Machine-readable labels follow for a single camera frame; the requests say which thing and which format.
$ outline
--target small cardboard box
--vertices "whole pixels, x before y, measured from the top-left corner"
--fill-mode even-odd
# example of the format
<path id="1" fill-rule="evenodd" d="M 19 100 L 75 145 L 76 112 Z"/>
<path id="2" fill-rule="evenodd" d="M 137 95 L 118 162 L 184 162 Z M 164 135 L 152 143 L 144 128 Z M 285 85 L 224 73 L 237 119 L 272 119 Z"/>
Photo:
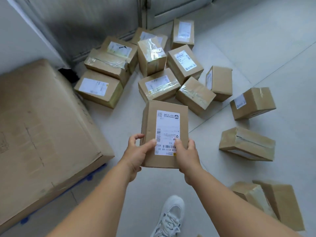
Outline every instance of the small cardboard box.
<path id="1" fill-rule="evenodd" d="M 170 68 L 145 77 L 138 82 L 139 92 L 145 102 L 164 101 L 176 95 L 181 87 Z"/>
<path id="2" fill-rule="evenodd" d="M 206 87 L 216 94 L 215 101 L 223 102 L 233 95 L 232 69 L 212 66 L 206 74 Z"/>
<path id="3" fill-rule="evenodd" d="M 116 37 L 108 36 L 101 45 L 101 50 L 126 59 L 130 74 L 133 74 L 138 64 L 136 45 L 120 40 Z"/>
<path id="4" fill-rule="evenodd" d="M 242 127 L 223 131 L 219 149 L 248 160 L 273 161 L 276 142 Z"/>
<path id="5" fill-rule="evenodd" d="M 204 70 L 188 45 L 169 51 L 167 62 L 180 85 L 183 85 L 190 76 L 199 79 Z"/>
<path id="6" fill-rule="evenodd" d="M 246 200 L 248 203 L 277 220 L 277 216 L 275 215 L 259 184 L 239 181 L 233 184 L 230 189 L 243 200 Z"/>
<path id="7" fill-rule="evenodd" d="M 190 49 L 194 47 L 194 21 L 175 19 L 171 31 L 171 49 L 184 45 Z"/>
<path id="8" fill-rule="evenodd" d="M 113 157 L 71 84 L 47 60 L 0 76 L 0 234 Z"/>
<path id="9" fill-rule="evenodd" d="M 180 139 L 188 148 L 188 107 L 152 100 L 143 112 L 142 133 L 145 137 L 140 145 L 157 140 L 156 147 L 147 152 L 144 167 L 179 168 L 176 160 L 174 141 Z"/>
<path id="10" fill-rule="evenodd" d="M 92 49 L 84 61 L 84 65 L 87 69 L 120 80 L 123 87 L 125 87 L 131 75 L 126 59 L 107 53 L 104 50 Z"/>
<path id="11" fill-rule="evenodd" d="M 200 115 L 215 98 L 215 94 L 198 80 L 190 77 L 176 94 L 176 99 L 196 115 Z"/>
<path id="12" fill-rule="evenodd" d="M 131 43 L 137 45 L 139 41 L 147 40 L 150 38 L 157 37 L 160 46 L 165 49 L 168 37 L 163 34 L 154 34 L 153 31 L 138 27 Z"/>
<path id="13" fill-rule="evenodd" d="M 230 102 L 235 120 L 250 119 L 276 109 L 269 87 L 250 88 Z"/>
<path id="14" fill-rule="evenodd" d="M 302 214 L 290 184 L 273 180 L 253 180 L 252 182 L 261 185 L 279 221 L 294 231 L 305 230 Z"/>
<path id="15" fill-rule="evenodd" d="M 113 77 L 87 70 L 74 88 L 84 99 L 114 109 L 119 101 L 123 86 Z"/>
<path id="16" fill-rule="evenodd" d="M 144 77 L 165 69 L 167 56 L 156 37 L 138 42 L 139 69 Z"/>

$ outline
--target white wall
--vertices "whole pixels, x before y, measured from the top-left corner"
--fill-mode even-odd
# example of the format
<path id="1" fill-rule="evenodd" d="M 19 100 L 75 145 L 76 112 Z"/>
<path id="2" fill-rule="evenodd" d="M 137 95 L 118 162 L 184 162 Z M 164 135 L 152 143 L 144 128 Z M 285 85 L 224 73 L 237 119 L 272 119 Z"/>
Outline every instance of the white wall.
<path id="1" fill-rule="evenodd" d="M 0 74 L 41 58 L 54 67 L 65 67 L 47 39 L 27 16 L 21 15 L 25 14 L 13 0 L 0 0 Z"/>

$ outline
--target barcode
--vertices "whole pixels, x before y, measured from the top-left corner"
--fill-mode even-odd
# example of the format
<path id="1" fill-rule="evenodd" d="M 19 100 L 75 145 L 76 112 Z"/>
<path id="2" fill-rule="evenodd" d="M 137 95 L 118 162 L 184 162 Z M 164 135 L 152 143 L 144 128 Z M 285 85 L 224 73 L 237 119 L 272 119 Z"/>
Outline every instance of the barcode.
<path id="1" fill-rule="evenodd" d="M 156 140 L 157 140 L 157 142 L 160 142 L 160 139 L 161 139 L 160 134 L 161 134 L 161 129 L 157 129 L 157 134 L 156 134 Z"/>
<path id="2" fill-rule="evenodd" d="M 174 145 L 162 145 L 163 148 L 173 148 L 175 149 L 176 147 Z"/>

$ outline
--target tiled floor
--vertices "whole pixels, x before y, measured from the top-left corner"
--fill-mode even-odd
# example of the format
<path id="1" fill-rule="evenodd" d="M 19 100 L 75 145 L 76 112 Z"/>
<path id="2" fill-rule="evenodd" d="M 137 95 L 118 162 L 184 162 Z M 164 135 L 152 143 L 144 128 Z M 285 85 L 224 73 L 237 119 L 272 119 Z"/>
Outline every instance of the tiled floor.
<path id="1" fill-rule="evenodd" d="M 229 100 L 212 103 L 201 117 L 190 112 L 190 137 L 196 142 L 203 167 L 227 186 L 235 181 L 267 178 L 292 184 L 306 226 L 301 233 L 304 236 L 316 235 L 315 9 L 316 0 L 218 0 L 187 15 L 195 20 L 193 52 L 205 68 L 200 81 L 205 80 L 212 65 L 231 67 L 234 95 L 229 100 L 250 87 L 268 86 L 277 106 L 274 111 L 238 122 L 233 119 Z M 168 23 L 156 31 L 170 35 L 171 27 Z M 118 162 L 126 148 L 122 143 L 141 129 L 145 103 L 138 92 L 140 78 L 137 70 L 113 111 L 86 102 L 115 151 L 116 157 L 108 167 L 1 237 L 45 236 Z M 275 161 L 253 163 L 219 151 L 221 132 L 236 125 L 275 139 Z M 218 236 L 182 174 L 150 168 L 143 168 L 128 186 L 117 236 L 149 236 L 162 204 L 172 194 L 181 196 L 186 203 L 180 236 Z"/>

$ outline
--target person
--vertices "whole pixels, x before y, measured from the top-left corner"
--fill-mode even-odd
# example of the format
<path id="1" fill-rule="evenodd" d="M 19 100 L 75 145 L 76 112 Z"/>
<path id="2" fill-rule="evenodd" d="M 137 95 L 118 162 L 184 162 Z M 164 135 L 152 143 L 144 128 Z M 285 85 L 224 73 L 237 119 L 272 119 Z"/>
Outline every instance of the person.
<path id="1" fill-rule="evenodd" d="M 155 139 L 136 146 L 136 140 L 143 137 L 143 134 L 136 134 L 129 138 L 127 149 L 118 164 L 48 237 L 116 236 L 127 185 L 141 171 L 140 166 L 146 152 L 156 146 Z M 235 195 L 205 171 L 193 140 L 189 140 L 187 149 L 180 140 L 175 141 L 175 146 L 180 172 L 184 174 L 186 183 L 196 191 L 221 237 L 300 236 Z M 171 196 L 165 202 L 158 224 L 150 237 L 175 236 L 180 232 L 183 217 L 183 200 L 178 196 Z"/>

